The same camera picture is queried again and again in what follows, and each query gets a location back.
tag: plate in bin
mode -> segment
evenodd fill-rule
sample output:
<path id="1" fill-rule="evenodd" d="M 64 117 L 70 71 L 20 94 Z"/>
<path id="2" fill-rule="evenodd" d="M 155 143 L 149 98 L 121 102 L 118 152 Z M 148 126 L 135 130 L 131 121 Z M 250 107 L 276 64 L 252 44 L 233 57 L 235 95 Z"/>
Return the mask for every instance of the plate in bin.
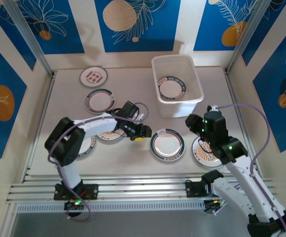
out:
<path id="1" fill-rule="evenodd" d="M 79 75 L 80 82 L 88 87 L 95 87 L 103 84 L 108 77 L 107 71 L 102 67 L 90 67 Z"/>
<path id="2" fill-rule="evenodd" d="M 195 159 L 207 168 L 218 168 L 222 165 L 221 161 L 216 158 L 211 152 L 208 143 L 203 142 L 197 138 L 192 144 L 192 154 Z"/>
<path id="3" fill-rule="evenodd" d="M 185 143 L 183 137 L 172 129 L 160 129 L 151 138 L 150 148 L 153 154 L 163 161 L 175 161 L 181 158 Z"/>
<path id="4" fill-rule="evenodd" d="M 177 100 L 186 93 L 186 85 L 176 77 L 164 77 L 157 82 L 159 94 L 166 100 Z"/>
<path id="5" fill-rule="evenodd" d="M 110 110 L 115 104 L 115 95 L 107 89 L 96 89 L 85 99 L 86 108 L 94 114 L 102 114 Z"/>

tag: cable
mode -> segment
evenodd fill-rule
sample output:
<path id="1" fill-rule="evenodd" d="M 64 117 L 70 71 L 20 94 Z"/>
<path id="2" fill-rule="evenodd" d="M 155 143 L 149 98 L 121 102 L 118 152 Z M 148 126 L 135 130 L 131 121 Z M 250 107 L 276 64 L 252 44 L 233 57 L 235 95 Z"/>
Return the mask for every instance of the cable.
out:
<path id="1" fill-rule="evenodd" d="M 264 118 L 266 124 L 267 124 L 267 140 L 265 142 L 265 144 L 263 145 L 263 147 L 260 149 L 259 152 L 257 152 L 257 154 L 254 156 L 254 158 L 252 159 L 251 163 L 250 163 L 250 174 L 253 178 L 253 180 L 255 181 L 255 183 L 257 184 L 257 186 L 259 187 L 259 189 L 261 190 L 261 192 L 264 194 L 264 196 L 266 197 L 266 199 L 268 200 L 268 202 L 270 203 L 271 207 L 274 208 L 275 207 L 275 204 L 272 202 L 271 198 L 269 197 L 269 195 L 266 193 L 266 191 L 264 190 L 264 188 L 262 187 L 262 185 L 259 183 L 259 181 L 257 180 L 257 178 L 255 177 L 255 175 L 253 174 L 253 165 L 254 163 L 256 162 L 258 156 L 265 150 L 266 146 L 268 145 L 269 143 L 269 140 L 270 140 L 270 124 L 269 124 L 269 121 L 266 117 L 266 115 L 259 109 L 257 108 L 256 106 L 254 105 L 251 105 L 251 104 L 247 104 L 247 103 L 235 103 L 235 104 L 231 104 L 231 105 L 226 105 L 226 106 L 220 106 L 218 107 L 217 109 L 224 109 L 224 108 L 228 108 L 228 107 L 235 107 L 235 106 L 247 106 L 247 107 L 251 107 L 253 109 L 255 109 L 256 111 L 258 111 L 262 117 Z M 281 221 L 281 224 L 286 232 L 286 223 L 285 221 L 283 220 L 282 216 L 280 215 L 279 211 L 276 210 L 275 211 L 276 215 L 278 216 L 278 218 L 280 219 Z"/>
<path id="2" fill-rule="evenodd" d="M 143 106 L 146 107 L 146 110 L 147 110 L 147 114 L 145 116 L 145 118 L 141 119 L 141 120 L 137 120 L 135 122 L 143 122 L 147 116 L 149 115 L 149 110 L 148 110 L 148 107 L 141 103 L 141 102 L 138 102 L 137 104 L 141 104 Z M 63 184 L 65 185 L 65 187 L 76 197 L 78 198 L 79 200 L 81 200 L 81 202 L 86 206 L 86 208 L 88 209 L 88 216 L 84 219 L 76 219 L 76 218 L 71 218 L 70 216 L 68 216 L 68 219 L 69 220 L 73 220 L 73 221 L 77 221 L 77 222 L 85 222 L 87 221 L 89 218 L 90 218 L 90 213 L 91 213 L 91 210 L 90 210 L 90 206 L 88 205 L 87 202 L 85 202 L 85 200 L 83 200 L 76 192 L 74 192 L 73 189 L 70 188 L 70 186 L 67 184 L 66 180 L 64 179 L 64 176 L 61 172 L 61 169 L 60 169 L 60 166 L 57 162 L 54 162 L 51 160 L 51 155 L 53 154 L 54 152 L 54 149 L 59 145 L 59 143 L 61 142 L 61 140 L 70 132 L 72 131 L 73 129 L 75 129 L 76 127 L 79 127 L 83 124 L 87 124 L 89 122 L 94 122 L 94 121 L 98 121 L 98 120 L 101 120 L 101 119 L 122 119 L 122 120 L 125 120 L 125 121 L 130 121 L 130 122 L 134 122 L 134 120 L 132 119 L 128 119 L 128 118 L 123 118 L 123 117 L 118 117 L 118 116 L 105 116 L 105 117 L 96 117 L 96 118 L 90 118 L 88 120 L 86 120 L 85 122 L 80 122 L 78 124 L 74 124 L 72 127 L 70 127 L 69 129 L 67 129 L 60 137 L 59 139 L 54 143 L 53 147 L 51 148 L 49 154 L 48 154 L 48 162 L 56 165 L 56 168 L 58 170 L 58 173 L 59 173 L 59 176 L 60 176 L 60 179 L 61 181 L 63 182 Z"/>

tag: black mounting bracket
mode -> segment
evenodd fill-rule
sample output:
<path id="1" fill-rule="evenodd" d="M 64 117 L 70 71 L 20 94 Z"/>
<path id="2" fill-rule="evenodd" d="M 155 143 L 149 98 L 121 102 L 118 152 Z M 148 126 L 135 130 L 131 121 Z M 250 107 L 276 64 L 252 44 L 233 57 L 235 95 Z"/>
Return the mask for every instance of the black mounting bracket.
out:
<path id="1" fill-rule="evenodd" d="M 97 200 L 98 184 L 78 184 L 74 189 L 83 200 Z M 54 200 L 71 200 L 76 197 L 63 184 L 55 185 Z"/>
<path id="2" fill-rule="evenodd" d="M 212 170 L 201 176 L 200 182 L 185 181 L 186 193 L 189 198 L 214 197 L 211 189 L 211 183 L 215 179 L 223 178 L 224 176 L 217 170 Z"/>

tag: white plate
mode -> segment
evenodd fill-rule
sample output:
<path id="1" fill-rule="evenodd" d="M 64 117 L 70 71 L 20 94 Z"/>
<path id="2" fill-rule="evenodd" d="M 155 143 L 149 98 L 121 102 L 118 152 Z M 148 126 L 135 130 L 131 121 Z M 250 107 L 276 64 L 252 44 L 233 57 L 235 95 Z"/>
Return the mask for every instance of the white plate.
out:
<path id="1" fill-rule="evenodd" d="M 85 99 L 86 108 L 94 114 L 102 114 L 111 110 L 115 104 L 115 95 L 107 89 L 96 89 Z"/>
<path id="2" fill-rule="evenodd" d="M 103 84 L 108 77 L 107 71 L 102 67 L 90 67 L 79 75 L 80 82 L 88 87 L 95 87 Z"/>
<path id="3" fill-rule="evenodd" d="M 212 153 L 206 153 L 201 146 L 206 149 L 207 152 L 212 152 L 208 143 L 199 141 L 201 146 L 199 146 L 197 138 L 192 143 L 192 154 L 196 158 L 196 160 L 207 168 L 218 168 L 222 165 L 221 161 L 216 158 Z"/>
<path id="4" fill-rule="evenodd" d="M 104 132 L 99 135 L 97 135 L 100 139 L 105 140 L 105 141 L 115 141 L 122 137 L 124 134 L 124 131 L 121 129 L 116 130 L 116 132 Z"/>
<path id="5" fill-rule="evenodd" d="M 176 77 L 164 77 L 158 82 L 159 94 L 166 100 L 177 100 L 186 93 L 186 85 Z"/>
<path id="6" fill-rule="evenodd" d="M 77 157 L 83 157 L 88 153 L 90 153 L 93 150 L 95 144 L 96 144 L 96 138 L 94 136 L 85 139 L 79 149 Z"/>
<path id="7" fill-rule="evenodd" d="M 178 132 L 166 128 L 160 129 L 153 134 L 150 148 L 160 160 L 175 161 L 182 156 L 185 143 Z"/>

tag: plate with red pattern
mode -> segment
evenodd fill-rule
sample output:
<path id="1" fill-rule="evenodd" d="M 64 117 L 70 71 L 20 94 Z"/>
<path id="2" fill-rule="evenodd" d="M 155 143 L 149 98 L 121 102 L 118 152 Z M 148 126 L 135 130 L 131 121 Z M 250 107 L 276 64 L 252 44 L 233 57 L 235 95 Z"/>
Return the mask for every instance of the plate with red pattern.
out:
<path id="1" fill-rule="evenodd" d="M 192 154 L 195 159 L 207 168 L 218 168 L 221 166 L 221 161 L 211 153 L 212 150 L 209 144 L 199 139 L 194 140 L 192 144 Z"/>
<path id="2" fill-rule="evenodd" d="M 102 67 L 90 67 L 79 75 L 80 82 L 88 87 L 95 87 L 103 84 L 108 78 L 107 71 Z"/>
<path id="3" fill-rule="evenodd" d="M 86 108 L 94 114 L 102 114 L 111 110 L 115 104 L 115 95 L 107 89 L 96 89 L 90 92 L 85 99 Z"/>
<path id="4" fill-rule="evenodd" d="M 112 142 L 112 141 L 115 141 L 115 140 L 119 139 L 120 137 L 122 137 L 123 133 L 124 133 L 124 131 L 122 131 L 121 129 L 118 129 L 114 132 L 104 132 L 104 133 L 101 133 L 97 136 L 104 141 Z"/>

